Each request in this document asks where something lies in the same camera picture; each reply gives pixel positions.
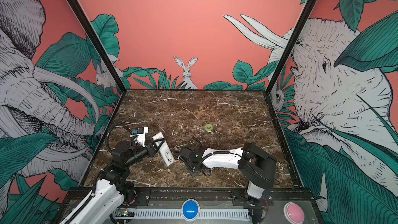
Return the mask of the white remote control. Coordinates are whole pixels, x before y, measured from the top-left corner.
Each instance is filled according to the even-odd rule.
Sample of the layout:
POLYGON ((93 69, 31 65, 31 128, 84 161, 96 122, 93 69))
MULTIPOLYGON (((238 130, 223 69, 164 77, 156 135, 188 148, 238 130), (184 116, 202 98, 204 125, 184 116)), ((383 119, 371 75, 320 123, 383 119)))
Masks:
POLYGON ((165 165, 169 167, 171 164, 175 162, 174 156, 165 141, 165 138, 163 136, 162 132, 157 133, 152 137, 153 141, 155 141, 156 148, 158 150, 158 153, 162 157, 165 165))

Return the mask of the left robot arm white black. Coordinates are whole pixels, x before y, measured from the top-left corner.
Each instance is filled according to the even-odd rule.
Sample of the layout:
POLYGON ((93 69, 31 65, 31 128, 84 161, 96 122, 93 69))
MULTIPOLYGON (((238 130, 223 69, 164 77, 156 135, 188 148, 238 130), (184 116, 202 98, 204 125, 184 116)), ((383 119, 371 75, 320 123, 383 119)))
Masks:
POLYGON ((114 224, 129 222, 125 219, 116 219, 114 212, 119 206, 129 206, 136 201, 137 192, 134 185, 127 181, 131 174, 130 167, 147 157, 153 158, 166 144, 161 132, 146 144, 148 132, 148 127, 131 130, 124 123, 112 125, 104 141, 112 156, 111 162, 97 174, 91 190, 61 221, 62 224, 103 224, 107 220, 114 224), (115 148, 111 148, 109 136, 118 125, 129 132, 129 139, 122 140, 115 148))

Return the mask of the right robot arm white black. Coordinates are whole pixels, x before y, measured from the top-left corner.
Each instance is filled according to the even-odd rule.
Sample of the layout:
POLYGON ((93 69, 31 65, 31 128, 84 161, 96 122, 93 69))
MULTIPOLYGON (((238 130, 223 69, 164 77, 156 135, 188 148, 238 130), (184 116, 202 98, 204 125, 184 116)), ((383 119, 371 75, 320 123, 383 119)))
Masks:
POLYGON ((198 150, 183 147, 173 157, 184 163, 191 176, 198 174, 211 176, 213 169, 233 169, 240 171, 248 180, 245 199, 250 204, 261 200, 270 206, 273 205, 271 190, 277 180, 275 179, 277 159, 253 143, 245 143, 243 147, 230 150, 216 150, 203 147, 199 143, 198 150))

